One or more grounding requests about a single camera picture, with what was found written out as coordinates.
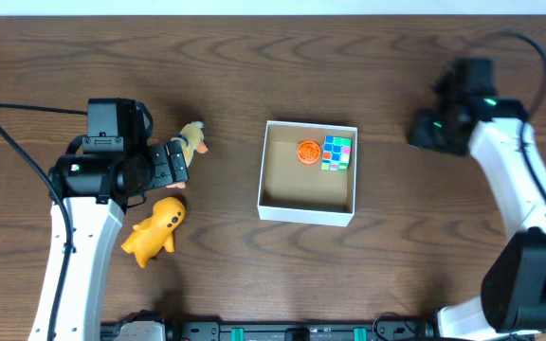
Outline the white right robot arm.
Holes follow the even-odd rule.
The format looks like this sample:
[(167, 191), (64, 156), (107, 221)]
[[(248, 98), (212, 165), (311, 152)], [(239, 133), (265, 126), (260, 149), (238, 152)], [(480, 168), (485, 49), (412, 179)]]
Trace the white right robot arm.
[(444, 338), (546, 332), (546, 167), (528, 118), (515, 99), (475, 98), (440, 111), (422, 109), (410, 127), (410, 145), (478, 162), (508, 239), (480, 294), (437, 313)]

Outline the colourful puzzle cube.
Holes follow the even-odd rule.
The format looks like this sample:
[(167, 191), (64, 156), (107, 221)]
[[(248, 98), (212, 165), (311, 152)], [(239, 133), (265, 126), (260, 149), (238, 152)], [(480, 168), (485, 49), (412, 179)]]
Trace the colourful puzzle cube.
[(321, 153), (323, 171), (346, 171), (349, 168), (353, 140), (347, 137), (327, 135)]

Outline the orange round disc toy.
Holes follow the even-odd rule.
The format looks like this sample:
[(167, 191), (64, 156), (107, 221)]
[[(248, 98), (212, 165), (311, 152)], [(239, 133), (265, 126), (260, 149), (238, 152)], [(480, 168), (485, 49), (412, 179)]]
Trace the orange round disc toy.
[(313, 165), (321, 156), (320, 145), (313, 140), (304, 140), (297, 147), (297, 157), (303, 165)]

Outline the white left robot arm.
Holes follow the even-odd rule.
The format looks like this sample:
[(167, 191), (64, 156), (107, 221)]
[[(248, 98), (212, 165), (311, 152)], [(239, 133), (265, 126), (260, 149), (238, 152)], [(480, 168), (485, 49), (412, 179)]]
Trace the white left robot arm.
[(133, 194), (117, 188), (109, 138), (80, 135), (52, 169), (52, 240), (31, 340), (99, 340), (113, 246)]

